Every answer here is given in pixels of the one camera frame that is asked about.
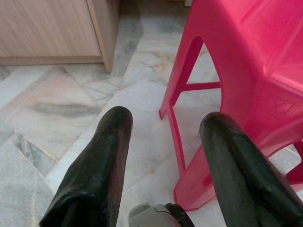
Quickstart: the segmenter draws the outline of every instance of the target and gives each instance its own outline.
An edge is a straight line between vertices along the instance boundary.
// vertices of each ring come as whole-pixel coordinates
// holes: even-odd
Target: wooden cabinet
[[[104,62],[112,68],[119,0],[0,0],[0,64]]]

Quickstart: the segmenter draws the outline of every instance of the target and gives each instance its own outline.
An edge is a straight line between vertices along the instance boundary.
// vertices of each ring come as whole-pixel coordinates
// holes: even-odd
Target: grey device
[[[195,227],[179,205],[141,204],[129,212],[129,227]]]

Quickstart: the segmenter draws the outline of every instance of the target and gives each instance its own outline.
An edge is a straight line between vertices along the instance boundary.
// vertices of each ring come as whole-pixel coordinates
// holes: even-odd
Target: marble tile floor
[[[178,170],[169,123],[158,110],[188,11],[177,1],[124,1],[109,74],[102,64],[0,67],[0,226],[38,226],[67,168],[116,105],[134,117],[117,226],[128,226],[129,210],[140,203],[173,202]],[[217,79],[203,48],[190,82]],[[200,144],[200,121],[219,109],[220,98],[210,90],[178,100],[187,164]],[[290,147],[270,160],[285,174],[300,157]],[[197,227],[225,226],[217,201],[189,215]]]

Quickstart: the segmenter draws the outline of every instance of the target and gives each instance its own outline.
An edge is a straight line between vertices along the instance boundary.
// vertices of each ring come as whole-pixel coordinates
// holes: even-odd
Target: red plastic stool
[[[187,84],[202,44],[220,82]],[[186,210],[215,193],[201,148],[185,168],[173,106],[183,91],[219,87],[220,111],[267,157],[293,143],[303,157],[302,0],[194,0],[160,109],[161,118],[169,117],[180,173],[175,200]],[[287,179],[302,189],[303,164]]]

